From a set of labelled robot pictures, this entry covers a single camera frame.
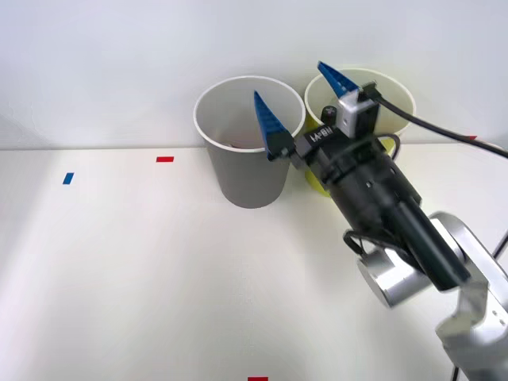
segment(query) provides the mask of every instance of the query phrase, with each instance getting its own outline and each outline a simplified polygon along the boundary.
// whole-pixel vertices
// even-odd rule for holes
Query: table surface
[[[2,381],[449,379],[434,330],[456,292],[385,309],[342,242],[345,219],[301,172],[276,202],[244,210],[201,148],[0,160]],[[422,144],[404,145],[398,165],[425,212],[456,214],[495,247],[508,162]]]

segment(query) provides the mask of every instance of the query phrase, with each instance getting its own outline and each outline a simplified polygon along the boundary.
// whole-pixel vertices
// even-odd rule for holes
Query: cup rim
[[[365,67],[343,67],[343,68],[339,69],[339,71],[341,71],[341,70],[369,71],[371,73],[374,73],[374,74],[380,75],[386,79],[389,79],[393,83],[400,86],[402,88],[402,90],[407,94],[407,96],[410,98],[411,105],[413,107],[413,110],[411,111],[411,115],[416,115],[416,102],[414,101],[413,95],[407,89],[407,87],[402,85],[397,79],[390,77],[389,75],[386,75],[386,74],[382,73],[381,71],[367,69]],[[321,119],[319,119],[319,117],[316,116],[316,114],[314,114],[314,112],[312,111],[312,109],[309,106],[309,91],[310,91],[310,88],[322,77],[323,77],[323,74],[320,74],[320,75],[317,75],[316,77],[314,77],[312,79],[312,81],[310,81],[309,84],[307,85],[307,87],[305,89],[305,93],[303,95],[303,101],[305,103],[305,108],[306,108],[307,112],[309,113],[310,117],[313,118],[313,120],[316,121],[319,125],[323,125],[323,122],[321,121]],[[411,124],[411,122],[408,121],[404,127],[402,127],[399,131],[395,132],[395,135],[400,135],[402,132],[404,132],[409,127],[410,124]]]
[[[298,125],[297,129],[291,134],[292,137],[296,137],[296,135],[298,135],[298,133],[302,130],[302,128],[305,124],[306,107],[305,107],[305,104],[303,103],[302,97],[300,97],[300,95],[296,92],[296,90],[293,87],[287,85],[286,83],[279,81],[278,79],[265,77],[262,75],[238,75],[237,77],[231,77],[231,78],[224,79],[221,82],[215,83],[214,85],[208,87],[205,91],[202,92],[202,94],[198,98],[198,101],[194,105],[194,112],[193,112],[194,126],[196,127],[196,129],[199,132],[199,135],[201,135],[201,137],[203,139],[205,139],[209,143],[215,145],[216,147],[219,147],[221,149],[224,149],[226,151],[231,151],[231,152],[257,153],[257,152],[264,152],[265,151],[265,148],[234,148],[234,147],[229,147],[227,145],[223,145],[221,143],[216,142],[212,138],[208,137],[199,127],[197,112],[198,112],[198,107],[199,107],[199,103],[201,103],[201,100],[203,100],[203,98],[208,93],[210,93],[215,87],[219,87],[220,85],[223,85],[224,83],[236,81],[238,79],[262,79],[262,80],[271,81],[271,82],[277,83],[283,87],[286,87],[298,99],[298,102],[300,103],[300,108],[302,109],[302,116],[300,118],[300,124]]]

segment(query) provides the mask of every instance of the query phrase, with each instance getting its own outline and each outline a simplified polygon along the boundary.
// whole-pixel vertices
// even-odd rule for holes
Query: white paper cup
[[[362,86],[371,81],[376,81],[377,89],[386,100],[392,102],[409,114],[414,115],[416,113],[416,103],[413,95],[396,79],[380,73],[379,71],[370,69],[345,68],[340,69],[339,71],[358,86]],[[337,104],[337,96],[328,82],[326,82],[325,77],[323,77],[323,75],[318,75],[310,81],[307,86],[304,102],[308,113],[305,130],[306,132],[309,132],[323,125],[319,119],[321,111],[325,106],[335,106]],[[409,124],[410,123],[408,121],[380,106],[378,121],[375,125],[375,133],[394,133],[400,136]],[[383,145],[388,152],[394,148],[392,140],[384,140]],[[324,195],[328,195],[312,172],[306,172],[306,179],[316,191],[319,191]]]
[[[274,202],[286,182],[289,160],[269,162],[254,106],[254,91],[295,137],[305,122],[296,91],[277,79],[246,75],[206,90],[194,107],[194,124],[224,196],[244,208]]]

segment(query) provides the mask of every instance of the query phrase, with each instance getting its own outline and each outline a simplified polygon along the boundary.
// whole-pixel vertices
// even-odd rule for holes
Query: white wall
[[[200,145],[204,88],[261,74],[302,93],[318,60],[383,71],[420,116],[508,143],[506,0],[2,3],[0,148]]]

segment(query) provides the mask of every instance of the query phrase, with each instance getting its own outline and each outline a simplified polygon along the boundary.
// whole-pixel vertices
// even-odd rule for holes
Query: cable
[[[452,381],[457,381],[459,379],[459,370],[458,367],[453,368]]]
[[[466,137],[464,135],[460,135],[458,133],[453,133],[452,131],[448,131],[447,129],[442,129],[441,127],[437,127],[436,125],[432,125],[428,123],[427,121],[423,121],[420,118],[417,118],[411,114],[408,114],[406,111],[400,110],[396,105],[393,103],[388,102],[381,93],[379,93],[375,88],[364,88],[364,93],[367,96],[367,98],[370,98],[374,102],[378,102],[381,106],[386,107],[394,114],[397,114],[399,117],[406,119],[407,121],[410,121],[414,123],[415,125],[419,125],[420,127],[423,127],[424,129],[428,129],[434,133],[438,133],[444,137],[448,137],[453,140],[457,140],[461,143],[469,144],[481,149],[484,149],[488,152],[495,153],[496,155],[500,155],[504,157],[505,159],[508,159],[508,152],[504,149],[500,149],[497,147],[494,147],[490,144],[483,143],[479,140],[471,140],[469,137]]]
[[[495,248],[494,254],[492,255],[494,259],[498,259],[502,252],[505,251],[506,245],[508,244],[508,231],[506,231],[504,237],[502,238],[501,242],[498,243],[498,247]]]
[[[505,251],[506,246],[508,245],[508,231],[506,231],[505,235],[501,239],[501,241],[498,243],[498,247],[495,248],[494,254],[492,255],[495,260],[497,260],[502,252]],[[459,379],[459,368],[454,367],[453,368],[453,374],[452,374],[452,381],[457,381]]]

